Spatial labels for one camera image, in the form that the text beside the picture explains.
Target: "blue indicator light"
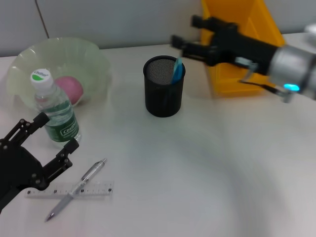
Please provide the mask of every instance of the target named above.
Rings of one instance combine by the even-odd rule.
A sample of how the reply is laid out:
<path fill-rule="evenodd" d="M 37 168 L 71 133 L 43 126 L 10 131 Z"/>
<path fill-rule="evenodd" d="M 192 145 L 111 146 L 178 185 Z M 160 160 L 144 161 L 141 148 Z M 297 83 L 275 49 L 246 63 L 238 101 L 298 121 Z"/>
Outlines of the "blue indicator light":
<path fill-rule="evenodd" d="M 284 84 L 284 88 L 292 91 L 299 91 L 300 87 L 294 84 Z"/>

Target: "white bottle cap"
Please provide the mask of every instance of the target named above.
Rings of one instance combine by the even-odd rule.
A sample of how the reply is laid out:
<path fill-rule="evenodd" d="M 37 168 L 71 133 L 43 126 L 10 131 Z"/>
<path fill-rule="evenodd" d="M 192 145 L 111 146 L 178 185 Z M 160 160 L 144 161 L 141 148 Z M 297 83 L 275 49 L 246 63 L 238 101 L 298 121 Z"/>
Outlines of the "white bottle cap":
<path fill-rule="evenodd" d="M 54 80 L 49 70 L 37 69 L 31 74 L 31 83 L 36 90 L 47 90 L 52 87 Z"/>

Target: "wall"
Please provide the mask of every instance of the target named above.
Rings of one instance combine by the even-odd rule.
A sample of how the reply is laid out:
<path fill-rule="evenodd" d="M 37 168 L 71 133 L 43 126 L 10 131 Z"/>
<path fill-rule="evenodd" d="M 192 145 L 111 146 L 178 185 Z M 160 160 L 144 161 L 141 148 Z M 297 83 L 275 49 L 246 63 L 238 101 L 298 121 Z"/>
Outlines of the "wall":
<path fill-rule="evenodd" d="M 316 0 L 265 0 L 283 33 L 316 22 Z M 101 48 L 168 43 L 170 35 L 198 39 L 190 16 L 200 0 L 38 0 L 51 38 L 81 37 Z M 1 0 L 0 56 L 17 55 L 46 39 L 35 0 Z"/>

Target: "silver pen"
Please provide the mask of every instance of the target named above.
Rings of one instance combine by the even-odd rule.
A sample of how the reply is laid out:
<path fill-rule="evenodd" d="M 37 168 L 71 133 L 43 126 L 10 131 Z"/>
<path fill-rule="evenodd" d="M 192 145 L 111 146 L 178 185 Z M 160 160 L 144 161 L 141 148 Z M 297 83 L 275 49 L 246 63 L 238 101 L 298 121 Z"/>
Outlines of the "silver pen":
<path fill-rule="evenodd" d="M 59 212 L 61 212 L 77 195 L 77 192 L 82 189 L 86 183 L 89 182 L 99 171 L 104 167 L 105 161 L 107 159 L 103 159 L 99 162 L 96 162 L 81 178 L 80 182 L 78 182 L 73 189 L 52 209 L 49 213 L 45 222 L 51 220 L 53 217 L 57 216 Z"/>

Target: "robotic arm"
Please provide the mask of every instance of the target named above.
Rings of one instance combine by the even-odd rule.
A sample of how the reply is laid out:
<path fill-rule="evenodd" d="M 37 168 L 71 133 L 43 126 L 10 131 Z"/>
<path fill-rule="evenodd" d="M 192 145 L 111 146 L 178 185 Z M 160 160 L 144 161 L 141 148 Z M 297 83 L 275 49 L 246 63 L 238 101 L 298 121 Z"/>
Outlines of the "robotic arm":
<path fill-rule="evenodd" d="M 208 46 L 185 42 L 172 36 L 171 45 L 182 50 L 182 56 L 202 61 L 209 66 L 231 63 L 249 68 L 241 83 L 260 86 L 288 100 L 294 92 L 316 100 L 316 55 L 289 45 L 277 47 L 238 32 L 238 25 L 215 17 L 203 20 L 192 17 L 192 26 L 214 32 Z M 247 82 L 253 73 L 269 76 L 269 81 L 284 90 Z"/>
<path fill-rule="evenodd" d="M 79 147 L 75 139 L 70 140 L 44 167 L 21 147 L 30 135 L 48 121 L 45 113 L 40 113 L 33 122 L 21 119 L 5 138 L 0 139 L 0 213 L 23 189 L 32 187 L 45 190 L 51 181 L 73 165 L 68 154 Z"/>

